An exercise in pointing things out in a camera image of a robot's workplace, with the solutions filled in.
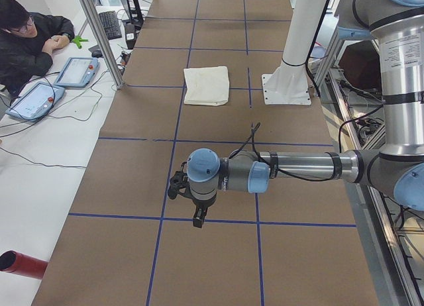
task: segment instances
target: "white cloth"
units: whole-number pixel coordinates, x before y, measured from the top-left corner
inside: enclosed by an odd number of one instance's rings
[[[184,69],[184,104],[218,106],[228,102],[230,81],[226,66]]]

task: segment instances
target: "white pole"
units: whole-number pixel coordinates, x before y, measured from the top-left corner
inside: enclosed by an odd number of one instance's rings
[[[284,61],[282,60],[273,74],[262,76],[265,104],[311,104],[304,63],[326,1],[296,1],[284,48]]]
[[[106,37],[105,30],[101,26],[99,16],[97,15],[97,11],[95,10],[95,5],[92,0],[79,0],[84,10],[84,13],[87,17],[87,21],[93,31],[94,37],[99,44],[101,53],[103,53],[103,57],[106,62],[106,66],[117,86],[117,89],[122,88],[124,81],[122,79],[121,72],[118,69],[117,63],[115,61],[115,57],[113,56],[111,46],[109,44],[109,40]]]

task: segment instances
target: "red pipe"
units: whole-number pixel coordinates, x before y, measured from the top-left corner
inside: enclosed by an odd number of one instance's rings
[[[0,271],[42,279],[47,262],[15,251],[7,251],[0,256]]]

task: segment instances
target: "black jacket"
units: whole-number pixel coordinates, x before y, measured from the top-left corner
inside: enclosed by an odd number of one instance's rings
[[[53,64],[52,57],[41,52],[54,35],[74,35],[74,26],[64,17],[31,13],[38,34],[21,38],[0,29],[0,84],[10,92],[20,89],[32,76],[43,76]]]

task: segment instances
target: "blue tape line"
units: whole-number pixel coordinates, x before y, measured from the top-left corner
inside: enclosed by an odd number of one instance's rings
[[[147,49],[147,50],[190,50],[190,48],[166,48],[166,47],[159,47],[159,46],[135,46],[136,49]],[[217,49],[217,48],[191,48],[193,51],[239,51],[244,52],[246,49]],[[281,52],[282,50],[262,50],[262,49],[248,49],[248,51],[251,52]]]
[[[172,142],[172,139],[154,139],[154,142]],[[216,141],[216,140],[189,140],[177,139],[176,142],[198,142],[201,144],[244,144],[239,141]],[[291,143],[291,142],[254,142],[255,145],[272,145],[272,146],[310,146],[310,147],[333,147],[332,144],[310,144],[310,143]]]
[[[181,89],[183,86],[162,86],[162,85],[131,85],[127,84],[128,87],[152,87],[158,89]]]
[[[164,17],[146,17],[145,19],[152,19],[152,20],[186,20],[186,21],[192,21],[195,19],[192,18],[164,18]],[[266,23],[286,23],[291,22],[291,20],[278,20],[278,19],[211,19],[211,18],[196,18],[196,20],[199,21],[259,21],[259,22],[266,22]]]
[[[337,223],[297,223],[297,222],[261,222],[261,225],[289,225],[293,227],[330,227],[330,228],[356,228],[356,225]]]
[[[125,138],[125,137],[106,137],[106,136],[102,136],[99,137],[99,139],[101,140],[147,140],[147,138]]]
[[[244,34],[246,37],[246,54],[249,55],[249,43],[247,37],[247,21],[246,21],[246,0],[243,0],[243,10],[244,10]]]
[[[178,123],[180,122],[181,113],[178,113]],[[147,138],[134,138],[134,137],[99,137],[101,140],[140,140],[146,141]],[[154,138],[153,142],[194,142],[201,144],[244,144],[244,142],[239,141],[215,141],[215,140],[190,140],[190,139],[164,139],[164,138]],[[332,144],[310,144],[310,143],[296,143],[296,142],[254,142],[255,145],[272,145],[272,146],[306,146],[306,147],[333,147]]]
[[[190,41],[190,50],[189,50],[188,59],[187,59],[187,68],[189,66],[191,47],[193,45],[194,29],[195,29],[195,25],[196,25],[197,12],[199,10],[199,1],[200,0],[197,0],[196,12],[195,12],[195,16],[194,16],[193,31],[191,33],[191,41]],[[171,178],[172,164],[174,162],[176,140],[177,140],[177,135],[178,135],[178,128],[180,126],[180,117],[181,117],[183,100],[184,100],[184,86],[183,86],[183,89],[182,89],[181,101],[180,101],[180,108],[179,108],[179,111],[178,111],[177,123],[176,123],[176,128],[175,128],[174,143],[172,145],[172,153],[171,153],[171,159],[170,159],[170,166],[169,166],[169,170],[168,170],[168,177],[167,177],[167,180],[166,180],[166,189],[165,189],[165,192],[164,192],[164,202],[162,204],[162,212],[161,212],[161,215],[160,215],[158,237],[156,239],[156,247],[154,249],[154,257],[153,257],[153,263],[152,263],[152,272],[150,273],[150,282],[149,282],[149,286],[148,286],[148,293],[147,293],[147,298],[146,298],[146,306],[149,306],[149,304],[150,304],[150,296],[152,295],[154,273],[155,273],[155,270],[156,270],[156,263],[157,263],[157,260],[158,260],[160,235],[162,234],[162,225],[163,225],[163,222],[164,222],[166,199],[168,197],[167,190],[168,190],[169,180]]]
[[[248,86],[249,86],[249,108],[253,107],[252,104],[252,89],[251,89],[251,85],[250,85],[250,68],[247,67],[247,82],[248,82]]]
[[[262,241],[260,237],[260,213],[259,213],[259,198],[258,194],[254,194],[256,205],[256,232],[258,234],[258,260],[259,260],[259,282],[260,282],[260,304],[265,306],[265,293],[264,293],[264,272],[262,267]]]
[[[77,213],[72,212],[68,215],[73,217],[87,218],[106,218],[106,219],[134,219],[134,220],[153,220],[153,221],[178,221],[192,222],[189,218],[173,218],[173,217],[143,217],[138,215],[100,215],[95,213]],[[356,228],[356,225],[337,224],[337,223],[299,223],[299,222],[265,222],[265,221],[246,221],[246,220],[220,220],[220,219],[205,219],[207,223],[223,223],[232,225],[283,225],[293,227],[332,227],[332,228]]]
[[[112,219],[135,219],[135,220],[155,220],[159,221],[160,217],[140,217],[137,215],[97,215],[94,213],[69,213],[73,217],[89,217],[89,218],[112,218]]]

